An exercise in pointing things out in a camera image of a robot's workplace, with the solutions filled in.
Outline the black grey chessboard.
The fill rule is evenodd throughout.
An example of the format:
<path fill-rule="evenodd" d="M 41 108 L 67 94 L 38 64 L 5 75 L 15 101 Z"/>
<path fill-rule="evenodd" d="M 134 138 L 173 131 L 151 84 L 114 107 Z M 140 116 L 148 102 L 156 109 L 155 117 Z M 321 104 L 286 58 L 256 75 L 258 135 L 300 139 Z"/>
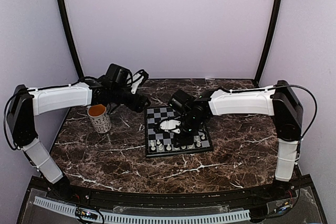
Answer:
<path fill-rule="evenodd" d="M 182 145 L 180 114 L 170 106 L 157 106 L 144 111 L 145 155 L 171 156 L 184 153 L 208 152 L 214 149 L 206 124 Z"/>

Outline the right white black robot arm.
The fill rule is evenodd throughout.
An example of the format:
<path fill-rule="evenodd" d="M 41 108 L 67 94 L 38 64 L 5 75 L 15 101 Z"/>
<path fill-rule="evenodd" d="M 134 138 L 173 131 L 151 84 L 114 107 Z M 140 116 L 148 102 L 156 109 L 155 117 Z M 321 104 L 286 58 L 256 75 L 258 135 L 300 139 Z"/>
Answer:
<path fill-rule="evenodd" d="M 268 188 L 273 200 L 291 188 L 290 180 L 300 157 L 300 145 L 306 132 L 302 130 L 303 106 L 293 91 L 295 85 L 279 80 L 274 86 L 255 89 L 206 90 L 194 97 L 177 90 L 168 105 L 180 116 L 165 119 L 159 128 L 173 132 L 179 146 L 190 145 L 207 119 L 227 114 L 263 114 L 270 116 L 276 128 L 278 156 L 275 177 Z"/>

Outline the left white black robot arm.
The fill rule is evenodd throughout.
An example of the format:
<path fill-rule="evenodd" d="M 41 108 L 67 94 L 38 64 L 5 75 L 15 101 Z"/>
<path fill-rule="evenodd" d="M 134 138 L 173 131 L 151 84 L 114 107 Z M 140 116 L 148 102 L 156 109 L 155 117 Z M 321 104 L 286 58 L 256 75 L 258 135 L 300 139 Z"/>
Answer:
<path fill-rule="evenodd" d="M 142 112 L 149 99 L 137 93 L 148 79 L 141 69 L 135 74 L 122 66 L 111 64 L 99 78 L 82 77 L 75 83 L 44 88 L 28 88 L 21 84 L 8 99 L 3 114 L 3 130 L 12 150 L 22 150 L 39 172 L 54 184 L 53 191 L 63 201 L 74 197 L 74 189 L 38 138 L 35 117 L 43 113 L 76 106 L 125 105 Z"/>

